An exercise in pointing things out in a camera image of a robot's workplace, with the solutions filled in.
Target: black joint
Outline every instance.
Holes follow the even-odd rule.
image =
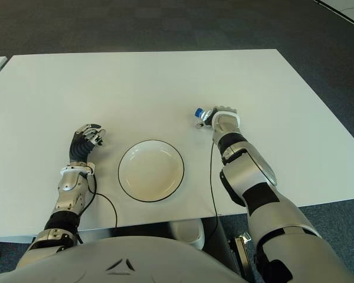
[[[46,223],[45,230],[63,229],[76,235],[79,224],[80,217],[76,213],[70,211],[58,211],[50,216],[50,219]]]
[[[240,157],[245,152],[247,152],[247,150],[246,149],[242,149],[242,150],[239,150],[238,152],[235,152],[234,154],[232,154],[231,157],[228,158],[228,159],[224,159],[222,157],[222,162],[223,162],[224,165],[229,164],[232,161],[234,161],[235,159],[237,159],[238,157]]]
[[[259,183],[250,189],[247,189],[242,194],[242,197],[247,204],[249,216],[251,216],[257,208],[260,208],[263,205],[271,202],[279,202],[279,198],[266,182]]]
[[[245,203],[242,201],[242,199],[235,193],[235,191],[233,190],[233,188],[231,187],[230,183],[228,183],[227,178],[224,176],[223,171],[220,171],[220,180],[222,181],[222,184],[225,188],[225,190],[228,192],[228,194],[230,195],[231,199],[237,203],[238,205],[241,205],[243,207],[245,207]]]
[[[227,148],[232,146],[233,144],[239,143],[239,142],[246,142],[246,141],[247,140],[245,139],[245,137],[243,137],[242,134],[240,134],[240,133],[226,134],[226,135],[222,136],[222,138],[218,142],[218,148],[219,148],[220,154],[223,155],[223,152]]]
[[[283,262],[275,259],[264,267],[262,275],[265,283],[288,283],[293,279],[292,273]]]
[[[291,280],[292,274],[287,269],[287,267],[281,262],[278,263],[277,261],[269,262],[265,252],[264,252],[264,244],[269,240],[278,237],[280,235],[284,235],[283,228],[276,229],[274,231],[269,232],[268,234],[264,235],[257,244],[256,248],[256,256],[255,256],[255,264],[257,270],[261,274],[262,278],[264,279],[265,283],[271,282],[288,282]],[[273,271],[273,268],[281,272],[280,274]]]
[[[71,248],[74,246],[74,241],[67,234],[62,234],[61,238],[58,240],[44,240],[39,241],[33,244],[30,249],[41,249],[41,248],[50,248],[52,246],[62,246],[56,252],[60,252],[63,248]]]

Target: robotic hand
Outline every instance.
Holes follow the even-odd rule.
[[[231,199],[247,207],[255,263],[269,282],[354,282],[354,276],[303,213],[277,191],[276,176],[240,132],[236,110],[197,109],[197,128],[214,129],[224,167],[222,184]]]
[[[77,243],[77,228],[85,207],[89,185],[87,176],[94,174],[94,164],[87,163],[95,145],[102,145],[106,131],[97,124],[86,124],[75,133],[70,146],[70,164],[60,170],[58,199],[42,232],[21,258],[17,267],[70,248]]]

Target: robot forearm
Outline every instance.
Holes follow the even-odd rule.
[[[60,171],[62,179],[54,209],[17,268],[76,245],[77,228],[89,188],[87,178],[94,174],[94,164],[87,163],[87,158],[93,147],[101,144],[104,133],[96,124],[84,125],[75,132],[70,146],[70,164]]]
[[[256,265],[265,282],[354,282],[303,213],[277,191],[273,170],[240,133],[235,110],[197,112],[198,125],[214,128],[224,187],[234,202],[247,207]]]

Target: wire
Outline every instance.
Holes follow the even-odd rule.
[[[350,10],[350,9],[354,9],[354,7],[346,8],[346,9],[340,10],[339,12],[342,12],[342,11],[345,11],[345,10]]]
[[[93,175],[94,178],[94,192],[92,192],[89,188],[89,182],[88,182],[88,190],[89,192],[91,192],[93,194],[92,198],[90,199],[89,203],[86,205],[86,207],[78,214],[79,216],[83,215],[83,213],[85,212],[85,210],[87,210],[87,208],[92,204],[94,198],[96,197],[97,194],[97,182],[96,182],[96,177],[95,175]]]
[[[117,213],[117,210],[116,210],[116,207],[114,206],[113,202],[107,197],[105,196],[104,194],[102,193],[97,193],[97,179],[96,179],[96,175],[93,174],[93,180],[94,180],[94,192],[91,191],[89,185],[88,185],[88,190],[89,192],[91,192],[93,194],[93,197],[92,199],[89,201],[89,203],[87,204],[87,206],[79,213],[79,216],[81,216],[83,214],[83,212],[85,210],[87,210],[87,208],[91,205],[92,201],[94,200],[94,198],[97,196],[101,196],[103,198],[105,198],[112,206],[113,210],[114,210],[114,214],[116,215],[116,226],[114,227],[114,232],[113,232],[113,237],[115,236],[116,232],[117,232],[117,227],[118,227],[118,213]],[[77,240],[79,243],[83,243],[83,241],[81,240],[80,238],[80,235],[77,234]]]
[[[213,151],[213,149],[214,149],[214,143],[212,143],[212,146],[211,146],[211,156],[210,156],[210,189],[211,189],[212,202],[214,204],[214,209],[215,209],[216,224],[215,224],[214,230],[212,230],[210,236],[205,241],[205,245],[210,241],[210,239],[212,238],[213,234],[215,233],[215,231],[217,230],[217,227],[218,227],[218,212],[217,212],[217,206],[215,205],[214,193],[212,191],[212,180],[211,180],[212,179],[212,151]]]

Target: white plate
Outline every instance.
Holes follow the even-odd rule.
[[[130,197],[141,202],[157,202],[178,188],[183,171],[182,157],[173,146],[160,140],[146,140],[123,155],[118,178]]]

